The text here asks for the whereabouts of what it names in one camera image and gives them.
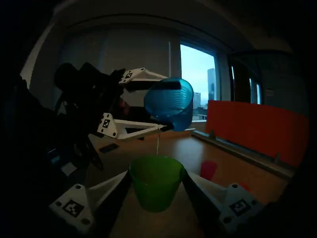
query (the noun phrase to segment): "green cup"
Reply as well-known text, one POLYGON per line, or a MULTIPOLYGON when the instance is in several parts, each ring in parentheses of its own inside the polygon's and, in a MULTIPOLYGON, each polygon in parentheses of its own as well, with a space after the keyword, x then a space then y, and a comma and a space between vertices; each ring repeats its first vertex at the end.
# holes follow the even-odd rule
POLYGON ((136 159, 129 171, 141 207, 150 212, 170 206, 185 174, 180 162, 156 155, 136 159))

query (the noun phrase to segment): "table surface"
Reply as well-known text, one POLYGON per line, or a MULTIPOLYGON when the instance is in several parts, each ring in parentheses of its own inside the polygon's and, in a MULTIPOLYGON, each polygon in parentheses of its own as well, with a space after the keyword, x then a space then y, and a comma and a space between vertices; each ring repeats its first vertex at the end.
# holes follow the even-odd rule
MULTIPOLYGON (((113 143, 95 137, 91 139, 97 151, 99 148, 113 143)), ((114 142, 119 145, 119 148, 99 154, 104 164, 104 171, 99 171, 94 166, 88 168, 86 187, 91 187, 124 172, 134 159, 156 154, 157 135, 148 136, 144 141, 116 140, 114 142)), ((232 154, 191 137, 190 132, 162 133, 158 151, 159 155, 166 155, 178 160, 187 171, 198 175, 203 161, 213 161, 217 163, 218 168, 212 182, 224 187, 235 182, 246 184, 250 188, 250 193, 264 204, 276 201, 288 183, 232 154)))
MULTIPOLYGON (((116 143, 119 148, 99 154, 104 171, 90 166, 87 171, 86 187, 99 184, 128 169, 130 163, 144 155, 156 154, 157 135, 144 141, 129 142, 91 138, 96 150, 116 143)), ((212 182, 221 186, 239 182, 250 187, 251 194, 262 203, 275 201, 287 185, 287 181, 247 163, 221 149, 191 137, 190 132, 166 132, 159 140, 159 155, 166 155, 181 162, 187 171, 200 174, 203 161, 218 165, 212 182)), ((111 237, 203 237, 197 217, 188 195, 181 184, 171 206, 160 213, 150 213, 141 208, 133 186, 123 202, 112 229, 111 237)))

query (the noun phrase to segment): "skyscraper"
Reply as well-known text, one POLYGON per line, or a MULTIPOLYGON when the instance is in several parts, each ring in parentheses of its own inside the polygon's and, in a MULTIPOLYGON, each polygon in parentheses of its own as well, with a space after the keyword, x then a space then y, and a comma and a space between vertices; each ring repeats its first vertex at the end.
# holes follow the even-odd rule
POLYGON ((201 106, 201 93, 200 92, 194 92, 193 108, 198 108, 200 106, 201 106))
POLYGON ((216 99, 216 72, 215 69, 208 69, 208 100, 216 99))

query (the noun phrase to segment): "orange partition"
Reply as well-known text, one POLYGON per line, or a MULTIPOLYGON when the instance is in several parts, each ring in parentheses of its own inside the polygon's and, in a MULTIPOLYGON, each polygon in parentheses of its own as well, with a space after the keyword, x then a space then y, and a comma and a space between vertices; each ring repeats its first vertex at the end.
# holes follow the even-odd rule
POLYGON ((308 144, 309 119, 267 105, 209 101, 206 133, 298 167, 308 144))

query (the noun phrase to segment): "blue plastic cup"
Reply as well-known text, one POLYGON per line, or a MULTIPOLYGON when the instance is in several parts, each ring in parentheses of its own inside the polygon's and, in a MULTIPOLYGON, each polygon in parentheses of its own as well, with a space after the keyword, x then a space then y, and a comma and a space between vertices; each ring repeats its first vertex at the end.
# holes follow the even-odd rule
POLYGON ((155 83, 144 97, 147 112, 162 123, 172 124, 174 131, 187 129, 193 118, 194 90, 180 78, 155 83))

